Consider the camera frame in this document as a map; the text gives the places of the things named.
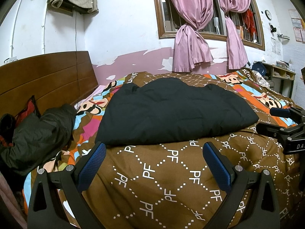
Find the desk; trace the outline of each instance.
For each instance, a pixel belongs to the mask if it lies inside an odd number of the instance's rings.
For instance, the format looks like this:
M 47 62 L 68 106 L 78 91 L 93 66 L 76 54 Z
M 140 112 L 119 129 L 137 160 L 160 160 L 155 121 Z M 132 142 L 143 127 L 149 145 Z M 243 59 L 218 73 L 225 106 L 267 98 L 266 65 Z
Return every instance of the desk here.
M 267 81 L 272 81 L 274 78 L 280 79 L 281 84 L 280 84 L 280 93 L 283 93 L 283 87 L 284 87 L 284 81 L 289 81 L 291 82 L 290 84 L 290 91 L 289 91 L 289 98 L 292 97 L 292 91 L 293 91 L 293 85 L 294 85 L 294 79 L 295 79 L 295 72 L 287 70 L 285 68 L 277 67 L 276 65 L 268 64 L 268 63 L 262 63 L 266 69 L 267 73 L 265 76 L 268 77 Z

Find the wall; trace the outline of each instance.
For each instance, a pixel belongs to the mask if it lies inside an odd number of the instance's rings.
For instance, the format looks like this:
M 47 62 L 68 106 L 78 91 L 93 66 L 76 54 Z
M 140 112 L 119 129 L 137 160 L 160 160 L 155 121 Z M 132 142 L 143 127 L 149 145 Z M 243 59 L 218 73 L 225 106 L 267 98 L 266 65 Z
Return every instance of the wall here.
M 172 71 L 174 39 L 159 39 L 154 0 L 98 0 L 99 14 L 86 16 L 85 45 L 90 53 L 100 84 L 131 72 L 153 74 Z M 273 14 L 272 25 L 280 25 L 272 0 L 256 0 L 260 11 Z M 250 63 L 283 59 L 271 51 L 269 20 L 260 14 L 265 35 L 266 51 L 245 47 Z M 226 42 L 207 40 L 214 61 L 197 67 L 194 73 L 224 74 L 227 72 Z
M 23 59 L 43 53 L 74 51 L 75 23 L 77 49 L 85 50 L 83 16 L 46 11 L 46 2 L 17 0 L 13 5 L 0 26 L 0 65 L 11 55 Z
M 276 13 L 282 29 L 282 34 L 289 36 L 290 40 L 283 42 L 284 61 L 291 61 L 296 72 L 295 85 L 292 99 L 296 104 L 305 108 L 305 85 L 301 80 L 301 69 L 305 67 L 305 44 L 297 42 L 293 31 L 293 25 L 289 14 L 289 9 L 296 9 L 290 0 L 273 0 Z

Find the brown bedspread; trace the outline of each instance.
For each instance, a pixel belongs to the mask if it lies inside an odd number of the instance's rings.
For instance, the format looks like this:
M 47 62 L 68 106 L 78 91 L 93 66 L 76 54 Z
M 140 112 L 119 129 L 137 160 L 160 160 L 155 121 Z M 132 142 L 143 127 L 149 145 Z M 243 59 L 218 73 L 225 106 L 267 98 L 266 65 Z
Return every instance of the brown bedspread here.
M 255 83 L 249 69 L 225 76 L 133 73 L 110 83 L 101 95 L 81 106 L 70 151 L 62 153 L 53 170 L 75 163 L 94 146 L 105 107 L 123 83 L 143 86 L 161 77 L 177 77 L 192 86 L 217 84 L 243 97 L 258 114 L 259 122 L 285 127 L 293 124 L 289 119 L 269 114 L 271 107 L 295 106 L 293 101 Z M 91 113 L 86 112 L 89 107 L 93 108 Z M 276 140 L 258 135 L 255 125 L 216 138 L 109 148 L 83 196 L 107 229 L 203 228 L 225 198 L 225 192 L 219 190 L 202 157 L 202 146 L 207 141 L 212 141 L 234 165 L 256 172 L 269 169 L 277 189 L 282 223 L 292 216 L 288 212 L 303 195 L 297 188 L 298 174 L 288 174 L 294 168 L 294 158 L 283 155 L 283 148 Z M 32 183 L 36 172 L 32 172 Z M 59 193 L 70 221 L 77 225 L 62 190 Z M 238 223 L 249 195 L 250 191 L 245 192 L 230 226 Z

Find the round clock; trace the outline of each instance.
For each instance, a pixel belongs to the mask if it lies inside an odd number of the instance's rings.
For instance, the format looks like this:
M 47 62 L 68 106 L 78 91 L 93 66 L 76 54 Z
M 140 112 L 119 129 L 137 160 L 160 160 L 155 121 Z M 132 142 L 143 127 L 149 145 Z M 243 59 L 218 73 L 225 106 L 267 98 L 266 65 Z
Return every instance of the round clock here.
M 266 13 L 267 18 L 268 18 L 269 20 L 271 20 L 271 19 L 272 19 L 272 15 L 271 15 L 270 11 L 269 11 L 269 10 L 266 10 L 265 13 Z

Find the wooden window frame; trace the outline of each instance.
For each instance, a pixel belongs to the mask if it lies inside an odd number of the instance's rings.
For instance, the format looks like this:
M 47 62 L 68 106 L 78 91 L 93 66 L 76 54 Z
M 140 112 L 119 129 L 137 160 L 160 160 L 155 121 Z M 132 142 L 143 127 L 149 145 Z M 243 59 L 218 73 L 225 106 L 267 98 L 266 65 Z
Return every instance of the wooden window frame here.
M 157 25 L 158 25 L 158 35 L 159 39 L 172 39 L 176 37 L 177 32 L 166 32 L 165 31 L 165 25 L 164 25 L 164 18 L 163 18 L 163 10 L 162 10 L 162 3 L 161 0 L 154 0 L 155 1 L 155 8 L 156 8 L 156 17 L 157 17 Z M 265 51 L 265 39 L 264 39 L 264 33 L 263 33 L 263 25 L 260 18 L 260 11 L 258 10 L 257 4 L 255 0 L 252 0 L 254 10 L 256 11 L 255 17 L 256 21 L 258 22 L 258 34 L 261 37 L 262 44 L 257 44 L 254 42 L 250 42 L 247 40 L 242 40 L 242 43 L 245 46 L 257 48 L 260 50 Z M 213 34 L 213 33 L 202 33 L 199 32 L 200 35 L 206 40 L 219 40 L 219 41 L 227 41 L 227 36 L 225 35 L 219 35 L 219 34 Z

